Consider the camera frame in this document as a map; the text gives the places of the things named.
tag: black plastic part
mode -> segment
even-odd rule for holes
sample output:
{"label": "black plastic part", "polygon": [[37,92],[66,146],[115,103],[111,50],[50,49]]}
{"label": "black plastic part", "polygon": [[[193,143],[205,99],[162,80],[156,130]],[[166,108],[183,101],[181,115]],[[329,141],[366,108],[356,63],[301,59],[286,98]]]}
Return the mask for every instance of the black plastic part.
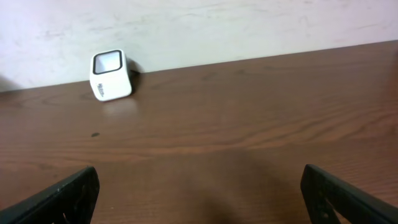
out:
{"label": "black plastic part", "polygon": [[86,223],[100,191],[94,167],[87,167],[30,198],[0,211],[0,223]]}
{"label": "black plastic part", "polygon": [[[114,69],[114,70],[109,70],[109,71],[97,73],[97,72],[95,71],[97,57],[100,56],[100,55],[109,54],[109,53],[112,53],[112,52],[118,52],[118,53],[119,53],[119,68]],[[119,70],[120,68],[123,67],[122,52],[121,52],[120,50],[111,50],[111,51],[109,51],[109,52],[100,53],[100,54],[94,56],[93,62],[94,62],[94,64],[93,64],[93,73],[94,73],[95,75],[102,75],[102,74],[105,74],[105,73],[108,73],[108,72],[115,72],[115,71],[117,71],[117,70]]]}
{"label": "black plastic part", "polygon": [[398,208],[314,165],[305,166],[301,191],[313,224],[340,223],[334,210],[353,224],[398,223]]}

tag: dark spot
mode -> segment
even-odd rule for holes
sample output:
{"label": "dark spot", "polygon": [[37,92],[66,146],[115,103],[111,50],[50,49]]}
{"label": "dark spot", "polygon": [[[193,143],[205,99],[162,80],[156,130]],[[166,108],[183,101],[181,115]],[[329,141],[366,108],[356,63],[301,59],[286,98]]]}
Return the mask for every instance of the dark spot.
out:
{"label": "dark spot", "polygon": [[46,170],[46,169],[51,169],[52,166],[48,164],[38,164],[40,169]]}
{"label": "dark spot", "polygon": [[238,71],[236,71],[236,74],[243,75],[244,74],[244,69],[239,69]]}
{"label": "dark spot", "polygon": [[203,81],[207,81],[207,80],[209,80],[209,79],[215,77],[216,75],[217,75],[217,73],[211,72],[211,73],[205,75],[204,77],[202,77],[201,79],[202,79]]}

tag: white wall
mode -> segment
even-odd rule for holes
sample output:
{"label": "white wall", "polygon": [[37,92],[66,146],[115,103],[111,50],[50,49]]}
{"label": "white wall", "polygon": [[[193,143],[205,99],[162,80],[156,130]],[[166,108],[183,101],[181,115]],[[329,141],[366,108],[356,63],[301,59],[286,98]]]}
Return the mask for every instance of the white wall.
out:
{"label": "white wall", "polygon": [[115,48],[149,72],[394,39],[396,0],[0,0],[0,91],[87,80]]}

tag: table surface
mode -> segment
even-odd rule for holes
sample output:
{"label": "table surface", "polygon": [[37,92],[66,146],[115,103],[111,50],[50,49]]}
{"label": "table surface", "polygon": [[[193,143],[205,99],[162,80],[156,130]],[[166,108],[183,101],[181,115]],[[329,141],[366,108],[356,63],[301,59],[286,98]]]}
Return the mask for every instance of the table surface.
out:
{"label": "table surface", "polygon": [[308,223],[305,164],[398,205],[397,149],[398,41],[12,91],[0,208],[90,165],[92,223]]}

